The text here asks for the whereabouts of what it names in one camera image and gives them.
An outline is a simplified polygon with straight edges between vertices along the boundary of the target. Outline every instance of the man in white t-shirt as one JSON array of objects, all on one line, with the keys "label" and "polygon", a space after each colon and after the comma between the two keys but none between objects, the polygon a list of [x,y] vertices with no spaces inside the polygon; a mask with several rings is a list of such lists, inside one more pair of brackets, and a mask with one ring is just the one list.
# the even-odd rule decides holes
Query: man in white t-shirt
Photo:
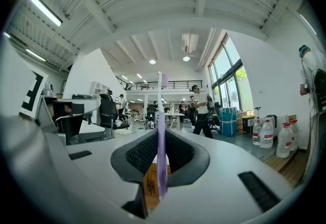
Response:
[{"label": "man in white t-shirt", "polygon": [[326,70],[326,59],[324,55],[318,51],[312,52],[310,48],[303,45],[299,49],[299,55],[301,58],[301,84],[300,84],[300,94],[307,95],[310,94],[312,101],[310,101],[309,113],[310,117],[316,114],[315,109],[315,91],[314,91],[314,78],[317,73],[317,69]]},{"label": "man in white t-shirt", "polygon": [[125,117],[122,116],[123,115],[123,110],[124,110],[124,99],[123,99],[123,94],[120,95],[120,99],[119,99],[119,102],[118,102],[118,105],[119,105],[119,120],[120,121],[125,121]]},{"label": "man in white t-shirt", "polygon": [[192,86],[192,91],[198,94],[197,104],[193,104],[194,108],[198,108],[197,121],[194,128],[194,134],[200,134],[203,129],[204,135],[208,138],[213,139],[212,132],[208,125],[208,108],[207,108],[207,97],[204,92],[201,92],[197,85]]}]

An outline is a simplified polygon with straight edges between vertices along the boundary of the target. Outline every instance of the blue container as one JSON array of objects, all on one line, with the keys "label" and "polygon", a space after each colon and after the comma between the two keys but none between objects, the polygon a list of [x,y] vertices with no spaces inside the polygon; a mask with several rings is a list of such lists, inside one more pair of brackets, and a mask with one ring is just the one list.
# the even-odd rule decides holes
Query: blue container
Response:
[{"label": "blue container", "polygon": [[236,135],[236,107],[220,108],[220,131],[224,136]]}]

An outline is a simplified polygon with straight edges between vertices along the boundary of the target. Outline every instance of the white shirt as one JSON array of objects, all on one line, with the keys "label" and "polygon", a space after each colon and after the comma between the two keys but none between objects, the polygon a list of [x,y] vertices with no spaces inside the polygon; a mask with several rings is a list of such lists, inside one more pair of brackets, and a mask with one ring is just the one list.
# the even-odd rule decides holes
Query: white shirt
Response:
[{"label": "white shirt", "polygon": [[207,109],[207,98],[204,92],[200,92],[198,95],[198,103],[205,103],[204,106],[199,106],[198,108],[198,113],[199,114],[207,114],[208,113],[208,109]]},{"label": "white shirt", "polygon": [[[314,95],[314,77],[317,69],[326,70],[326,58],[319,51],[308,52],[302,58],[301,64],[301,84],[308,85],[310,96]],[[314,103],[310,100],[310,116],[316,114]]]},{"label": "white shirt", "polygon": [[122,109],[123,108],[124,99],[123,98],[120,98],[119,103],[120,103],[119,109]]}]

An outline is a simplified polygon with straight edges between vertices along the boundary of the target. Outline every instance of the plastic bottle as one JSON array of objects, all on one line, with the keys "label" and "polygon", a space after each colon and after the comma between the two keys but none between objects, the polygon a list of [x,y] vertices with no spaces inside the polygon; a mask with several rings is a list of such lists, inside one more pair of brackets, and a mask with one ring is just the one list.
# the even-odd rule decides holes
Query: plastic bottle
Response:
[{"label": "plastic bottle", "polygon": [[260,132],[260,147],[271,148],[273,146],[274,126],[271,119],[267,119]]},{"label": "plastic bottle", "polygon": [[257,122],[253,128],[253,144],[260,145],[260,132],[261,132],[262,124],[260,123],[259,118],[257,118]]},{"label": "plastic bottle", "polygon": [[298,144],[298,140],[299,140],[299,129],[298,129],[296,123],[297,123],[297,120],[290,121],[290,129],[293,132],[292,140],[291,140],[292,144],[290,147],[290,151],[295,151],[297,149],[297,144]]},{"label": "plastic bottle", "polygon": [[284,123],[278,137],[278,145],[276,148],[277,157],[286,158],[289,156],[292,136],[293,132],[290,129],[290,124]]}]

